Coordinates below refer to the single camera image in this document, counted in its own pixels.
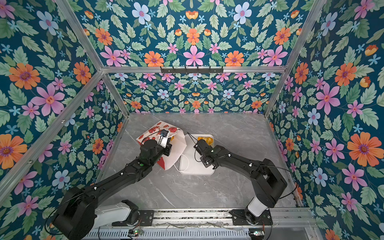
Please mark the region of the yellow fake bread loaf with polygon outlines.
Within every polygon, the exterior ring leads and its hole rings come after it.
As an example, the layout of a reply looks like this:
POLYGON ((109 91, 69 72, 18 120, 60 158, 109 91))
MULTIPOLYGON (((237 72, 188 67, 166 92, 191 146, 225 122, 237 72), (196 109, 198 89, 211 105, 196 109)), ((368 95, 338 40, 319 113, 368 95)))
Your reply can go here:
POLYGON ((204 140, 211 147, 214 145, 214 139, 211 137, 198 137, 198 141, 199 140, 204 140))

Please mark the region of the red white paper bag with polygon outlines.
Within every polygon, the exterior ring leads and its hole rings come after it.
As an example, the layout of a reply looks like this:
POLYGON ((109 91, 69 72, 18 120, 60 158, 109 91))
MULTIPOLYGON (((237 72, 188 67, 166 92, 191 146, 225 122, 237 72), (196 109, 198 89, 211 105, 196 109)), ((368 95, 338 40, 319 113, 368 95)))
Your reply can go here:
POLYGON ((183 130, 163 121, 157 122, 136 138, 139 145, 148 140, 155 140, 164 148, 165 153, 158 161, 158 165, 165 171, 177 162, 187 147, 183 130))

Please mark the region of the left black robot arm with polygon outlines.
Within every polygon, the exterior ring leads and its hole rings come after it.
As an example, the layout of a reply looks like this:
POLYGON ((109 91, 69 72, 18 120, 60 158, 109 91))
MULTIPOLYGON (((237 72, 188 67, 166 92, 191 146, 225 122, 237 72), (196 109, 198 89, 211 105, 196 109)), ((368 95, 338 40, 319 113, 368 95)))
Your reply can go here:
POLYGON ((101 203, 124 188, 144 179, 162 156, 169 156, 172 145, 169 131, 159 131, 159 140, 149 139, 140 146, 140 154, 116 174, 88 187, 67 191, 52 224, 69 240, 81 240, 91 230, 122 222, 134 226, 140 221, 139 208, 129 200, 101 207, 101 203))

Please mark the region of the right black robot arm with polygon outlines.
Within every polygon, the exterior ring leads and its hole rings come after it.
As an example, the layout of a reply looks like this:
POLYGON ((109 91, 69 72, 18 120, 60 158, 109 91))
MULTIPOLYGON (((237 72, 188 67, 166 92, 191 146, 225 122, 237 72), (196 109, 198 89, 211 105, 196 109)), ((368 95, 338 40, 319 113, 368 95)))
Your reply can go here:
POLYGON ((255 196, 245 208, 245 219, 252 225, 262 220, 267 209, 275 207, 288 186, 279 168, 269 159, 250 160, 222 146, 211 147, 204 140, 197 141, 194 149, 201 155, 200 160, 206 168, 228 168, 252 182, 255 196))

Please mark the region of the white rectangular tray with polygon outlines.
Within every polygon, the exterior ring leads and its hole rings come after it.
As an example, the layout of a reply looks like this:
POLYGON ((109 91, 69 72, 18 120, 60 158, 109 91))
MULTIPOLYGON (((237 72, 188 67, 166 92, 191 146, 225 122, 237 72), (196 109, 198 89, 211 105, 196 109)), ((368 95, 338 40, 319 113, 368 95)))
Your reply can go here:
POLYGON ((194 148, 198 137, 211 137, 214 139, 212 135, 208 134, 192 134, 192 136, 185 134, 187 147, 182 153, 179 162, 179 171, 183 175, 210 176, 215 172, 212 166, 206 168, 203 163, 200 162, 200 155, 194 148))

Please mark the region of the aluminium front mounting rail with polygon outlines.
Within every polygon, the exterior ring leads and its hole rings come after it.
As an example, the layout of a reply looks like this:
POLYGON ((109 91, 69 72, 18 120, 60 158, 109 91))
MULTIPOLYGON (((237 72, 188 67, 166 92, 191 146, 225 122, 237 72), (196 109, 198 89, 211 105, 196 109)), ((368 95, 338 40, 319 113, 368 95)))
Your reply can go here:
MULTIPOLYGON (((233 209, 153 209, 155 211, 154 220, 149 227, 191 227, 198 228, 200 226, 219 226, 219 227, 266 227, 266 226, 234 226, 232 216, 229 211, 233 209)), ((269 209, 273 220, 272 227, 281 228, 306 228, 315 227, 316 220, 308 208, 272 208, 269 209)), ((107 220, 102 223, 102 220, 95 219, 95 228, 101 226, 112 225, 114 222, 124 220, 115 219, 107 220)))

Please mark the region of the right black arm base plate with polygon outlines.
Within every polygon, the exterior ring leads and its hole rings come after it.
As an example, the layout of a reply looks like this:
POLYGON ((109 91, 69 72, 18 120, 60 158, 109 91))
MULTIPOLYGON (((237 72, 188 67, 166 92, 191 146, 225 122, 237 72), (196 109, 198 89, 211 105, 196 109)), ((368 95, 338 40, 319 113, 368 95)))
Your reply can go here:
POLYGON ((229 211, 234 226, 272 226, 273 220, 269 209, 263 211, 259 217, 252 217, 244 209, 233 209, 229 211))

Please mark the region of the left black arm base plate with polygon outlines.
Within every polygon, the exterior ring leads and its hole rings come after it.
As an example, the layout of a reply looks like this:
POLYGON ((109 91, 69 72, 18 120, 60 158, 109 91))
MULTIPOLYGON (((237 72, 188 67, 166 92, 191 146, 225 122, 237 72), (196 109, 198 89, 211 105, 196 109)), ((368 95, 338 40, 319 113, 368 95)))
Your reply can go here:
POLYGON ((153 210, 134 210, 126 220, 112 223, 114 227, 149 227, 154 220, 155 211, 153 210))

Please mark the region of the black wall hook rail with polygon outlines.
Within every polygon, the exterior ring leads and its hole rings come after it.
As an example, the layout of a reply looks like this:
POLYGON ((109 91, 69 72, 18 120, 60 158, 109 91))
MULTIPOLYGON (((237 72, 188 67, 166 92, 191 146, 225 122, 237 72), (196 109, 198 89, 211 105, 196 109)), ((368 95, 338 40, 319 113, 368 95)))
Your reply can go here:
POLYGON ((160 67, 162 74, 221 74, 223 67, 160 67))

